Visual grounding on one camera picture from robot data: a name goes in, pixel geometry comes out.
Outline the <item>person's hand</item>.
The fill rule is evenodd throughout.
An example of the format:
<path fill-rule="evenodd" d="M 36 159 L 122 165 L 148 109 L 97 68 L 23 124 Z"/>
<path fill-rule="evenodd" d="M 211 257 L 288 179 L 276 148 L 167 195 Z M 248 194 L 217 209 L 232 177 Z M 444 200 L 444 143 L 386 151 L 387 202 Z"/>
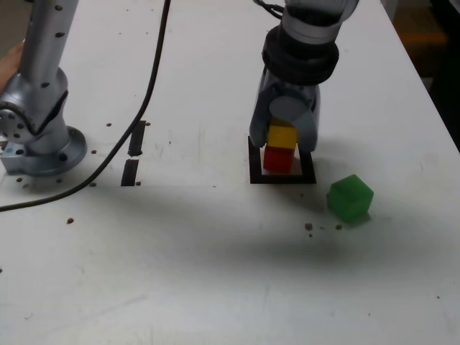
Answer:
<path fill-rule="evenodd" d="M 8 80 L 17 72 L 24 49 L 24 43 L 11 48 L 0 60 L 0 91 L 3 91 Z"/>

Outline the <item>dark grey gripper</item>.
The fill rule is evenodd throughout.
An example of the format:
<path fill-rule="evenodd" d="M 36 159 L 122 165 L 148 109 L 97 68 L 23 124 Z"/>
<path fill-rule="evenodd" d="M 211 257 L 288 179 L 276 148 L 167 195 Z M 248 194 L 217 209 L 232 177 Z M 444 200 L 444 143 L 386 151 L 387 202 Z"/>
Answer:
<path fill-rule="evenodd" d="M 300 98 L 281 96 L 285 93 Z M 301 86 L 288 83 L 264 67 L 256 100 L 249 125 L 249 137 L 255 147 L 260 148 L 267 143 L 268 128 L 273 118 L 297 130 L 301 152 L 312 152 L 316 149 L 321 107 L 321 91 L 318 85 Z"/>

